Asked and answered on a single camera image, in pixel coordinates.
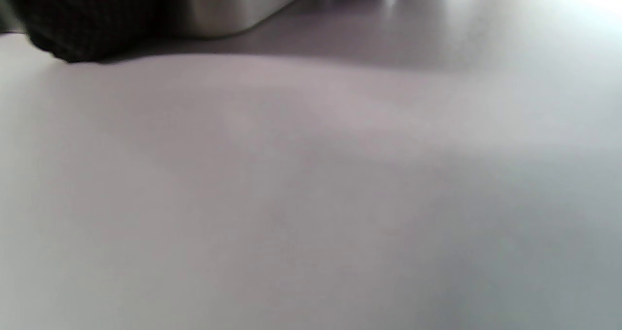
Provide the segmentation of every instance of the white surface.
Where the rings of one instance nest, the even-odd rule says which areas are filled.
[[[222,54],[0,37],[0,328],[622,326],[616,14],[323,1]]]

